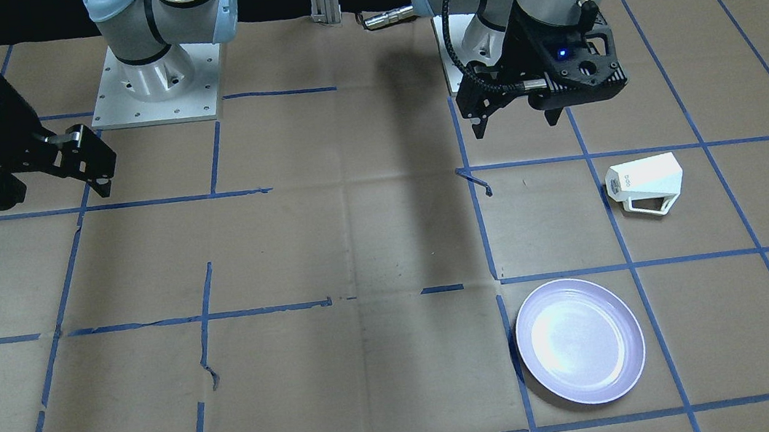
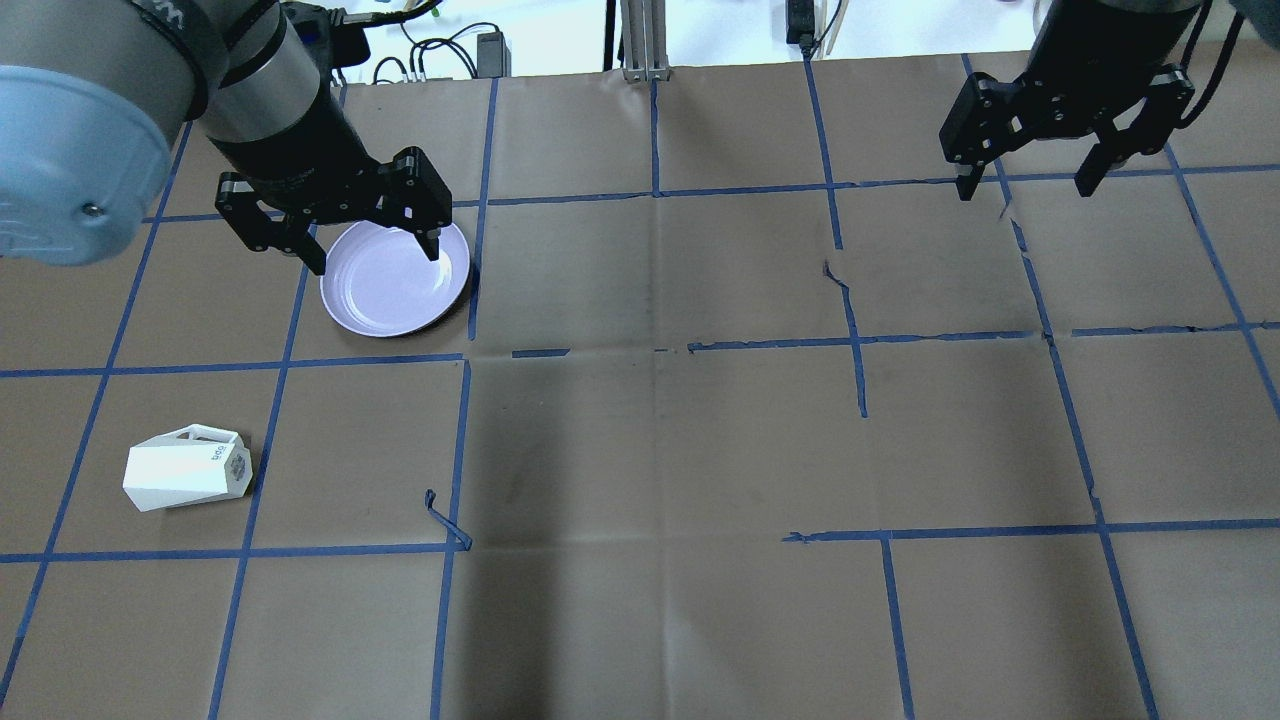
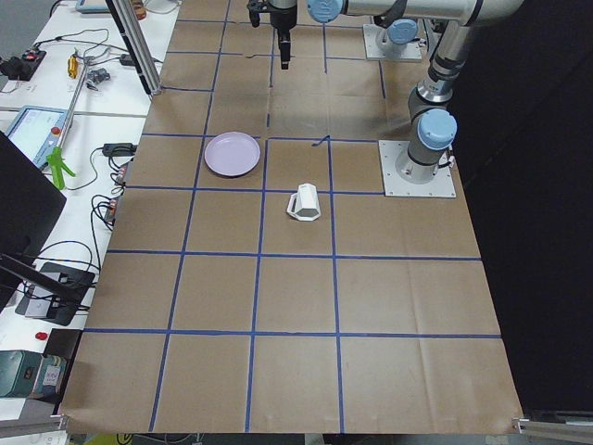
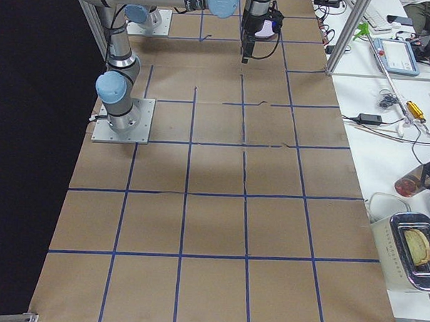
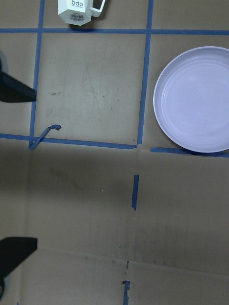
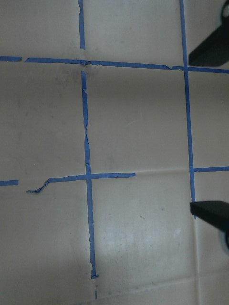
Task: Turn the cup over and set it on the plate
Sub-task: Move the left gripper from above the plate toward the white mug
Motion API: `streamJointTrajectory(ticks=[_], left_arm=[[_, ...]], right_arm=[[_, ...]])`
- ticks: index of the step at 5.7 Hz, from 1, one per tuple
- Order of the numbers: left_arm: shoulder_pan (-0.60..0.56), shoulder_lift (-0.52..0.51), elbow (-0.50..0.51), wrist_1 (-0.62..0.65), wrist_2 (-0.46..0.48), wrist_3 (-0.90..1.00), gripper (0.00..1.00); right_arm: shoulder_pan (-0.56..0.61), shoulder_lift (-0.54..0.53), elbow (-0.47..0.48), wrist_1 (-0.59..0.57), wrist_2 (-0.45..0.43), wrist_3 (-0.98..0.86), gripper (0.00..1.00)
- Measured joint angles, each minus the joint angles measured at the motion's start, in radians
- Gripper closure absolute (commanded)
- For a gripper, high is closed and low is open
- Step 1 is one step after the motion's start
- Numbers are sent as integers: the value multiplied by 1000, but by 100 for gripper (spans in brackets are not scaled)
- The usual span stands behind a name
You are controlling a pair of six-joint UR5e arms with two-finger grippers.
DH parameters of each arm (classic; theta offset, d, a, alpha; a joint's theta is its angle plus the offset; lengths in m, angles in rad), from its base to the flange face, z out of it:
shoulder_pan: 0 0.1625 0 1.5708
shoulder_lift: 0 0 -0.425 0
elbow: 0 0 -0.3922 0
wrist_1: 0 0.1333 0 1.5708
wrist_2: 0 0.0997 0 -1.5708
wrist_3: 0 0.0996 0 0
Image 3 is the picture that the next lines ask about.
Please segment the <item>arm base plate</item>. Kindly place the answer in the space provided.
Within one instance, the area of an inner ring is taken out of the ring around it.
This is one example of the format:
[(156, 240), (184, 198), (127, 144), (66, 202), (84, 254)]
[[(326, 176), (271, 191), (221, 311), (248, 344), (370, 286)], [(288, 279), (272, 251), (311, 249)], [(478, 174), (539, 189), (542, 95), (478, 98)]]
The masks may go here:
[(394, 62), (421, 62), (423, 55), (417, 42), (410, 40), (396, 44), (388, 32), (376, 25), (364, 24), (362, 27), (365, 54), (368, 60)]
[(379, 158), (387, 197), (455, 198), (447, 153), (437, 164), (423, 166), (409, 156), (409, 141), (379, 140)]

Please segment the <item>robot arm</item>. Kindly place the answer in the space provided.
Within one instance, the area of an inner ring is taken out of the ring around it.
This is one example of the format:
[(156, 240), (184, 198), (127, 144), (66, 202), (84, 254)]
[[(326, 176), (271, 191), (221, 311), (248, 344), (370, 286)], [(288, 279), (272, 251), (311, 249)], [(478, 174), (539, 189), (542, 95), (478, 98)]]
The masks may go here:
[[(524, 1), (307, 1), (309, 16), (327, 24), (338, 16), (372, 16), (373, 24), (386, 35), (404, 19), (438, 19), (447, 23), (430, 58), (426, 75), (410, 92), (408, 107), (410, 123), (387, 130), (384, 123), (363, 120), (365, 132), (375, 135), (416, 134), (421, 120), (433, 110), (447, 109), (453, 96), (453, 85), (469, 56), (479, 27), (491, 25), (514, 14)], [(290, 31), (297, 25), (297, 1), (250, 1), (249, 16), (254, 28), (259, 15), (271, 16), (281, 56), (281, 69), (288, 70), (291, 50)]]
[(385, 29), (381, 29), (375, 42), (386, 54), (402, 54), (411, 49), (417, 41), (418, 23), (415, 19), (396, 19)]

